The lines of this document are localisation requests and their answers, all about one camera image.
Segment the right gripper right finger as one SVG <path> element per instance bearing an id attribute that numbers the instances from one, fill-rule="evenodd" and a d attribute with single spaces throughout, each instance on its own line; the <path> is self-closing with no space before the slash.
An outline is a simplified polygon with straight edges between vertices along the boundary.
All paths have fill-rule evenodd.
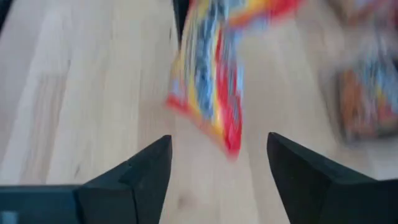
<path id="1" fill-rule="evenodd" d="M 290 224 L 398 224 L 398 179 L 372 179 L 277 133 L 267 156 Z"/>

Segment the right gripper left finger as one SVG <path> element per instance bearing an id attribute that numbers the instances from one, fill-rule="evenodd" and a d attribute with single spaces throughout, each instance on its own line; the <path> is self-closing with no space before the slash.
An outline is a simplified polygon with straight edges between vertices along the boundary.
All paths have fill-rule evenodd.
<path id="1" fill-rule="evenodd" d="M 165 135 L 84 184 L 0 185 L 0 224 L 159 224 L 171 167 Z"/>

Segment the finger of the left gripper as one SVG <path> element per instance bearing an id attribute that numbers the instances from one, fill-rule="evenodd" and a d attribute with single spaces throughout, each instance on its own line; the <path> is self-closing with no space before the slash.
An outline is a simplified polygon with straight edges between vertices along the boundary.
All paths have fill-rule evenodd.
<path id="1" fill-rule="evenodd" d="M 188 9 L 190 6 L 190 0 L 172 0 L 172 3 L 177 30 L 178 47 L 180 47 L 182 43 L 182 34 L 185 19 L 187 17 Z"/>

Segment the yellow red ramen beef pack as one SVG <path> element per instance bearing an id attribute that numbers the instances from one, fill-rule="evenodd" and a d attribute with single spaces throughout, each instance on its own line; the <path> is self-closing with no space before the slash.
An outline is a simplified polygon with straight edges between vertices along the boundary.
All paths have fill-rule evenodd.
<path id="1" fill-rule="evenodd" d="M 239 156 L 243 131 L 239 38 L 289 15 L 302 1 L 190 0 L 166 104 L 192 120 L 232 159 Z"/>
<path id="2" fill-rule="evenodd" d="M 338 114 L 348 141 L 398 134 L 398 61 L 371 60 L 338 74 Z"/>

